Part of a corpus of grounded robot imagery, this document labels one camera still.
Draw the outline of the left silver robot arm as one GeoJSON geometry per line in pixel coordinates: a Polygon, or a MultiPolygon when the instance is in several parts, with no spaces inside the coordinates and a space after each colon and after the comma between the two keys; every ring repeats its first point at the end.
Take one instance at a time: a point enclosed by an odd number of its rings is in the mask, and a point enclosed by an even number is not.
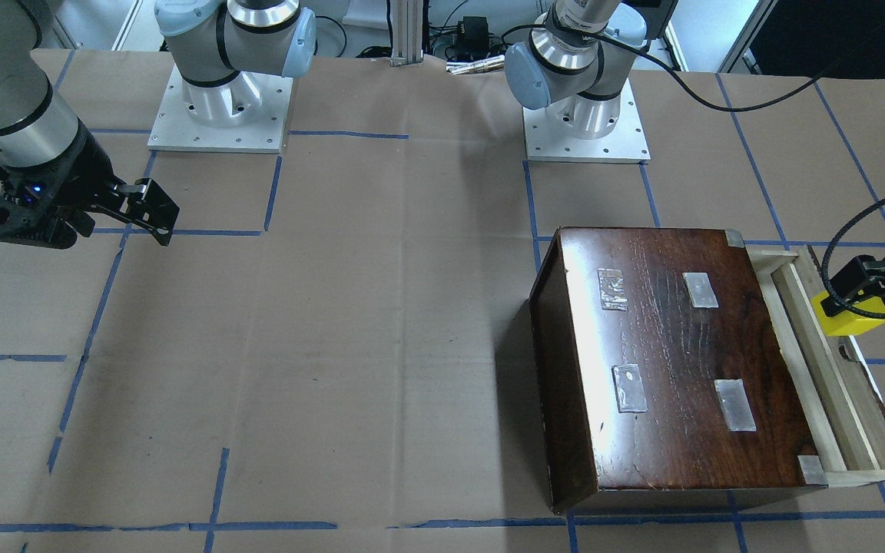
{"type": "MultiPolygon", "coordinates": [[[[648,58],[648,27],[621,1],[555,1],[528,25],[524,41],[505,52],[505,76],[514,98],[543,110],[555,133],[579,141],[607,137],[621,119],[622,91],[633,63],[648,58]]],[[[885,207],[875,200],[844,224],[820,262],[826,317],[856,315],[885,321],[885,257],[854,257],[836,273],[831,258],[850,228],[885,207]]]]}

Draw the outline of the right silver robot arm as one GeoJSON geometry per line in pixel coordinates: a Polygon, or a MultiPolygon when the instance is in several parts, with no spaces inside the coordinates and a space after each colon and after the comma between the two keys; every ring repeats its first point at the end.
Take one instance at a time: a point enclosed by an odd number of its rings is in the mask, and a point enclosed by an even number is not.
{"type": "MultiPolygon", "coordinates": [[[[312,65],[316,16],[298,1],[158,1],[154,15],[202,124],[259,108],[253,74],[299,78],[312,65]]],[[[179,206],[152,179],[117,177],[31,58],[50,17],[45,1],[0,1],[0,242],[67,249],[104,214],[168,245],[179,206]]]]}

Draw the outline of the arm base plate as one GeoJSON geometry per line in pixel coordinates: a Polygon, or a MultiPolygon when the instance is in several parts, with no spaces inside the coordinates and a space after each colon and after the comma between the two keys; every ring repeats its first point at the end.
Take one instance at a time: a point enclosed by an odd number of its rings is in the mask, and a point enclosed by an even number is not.
{"type": "Polygon", "coordinates": [[[147,145],[155,151],[280,154],[294,78],[242,72],[216,88],[170,74],[147,145]]]}
{"type": "Polygon", "coordinates": [[[610,101],[579,95],[523,110],[527,160],[641,164],[650,148],[630,81],[610,101]]]}

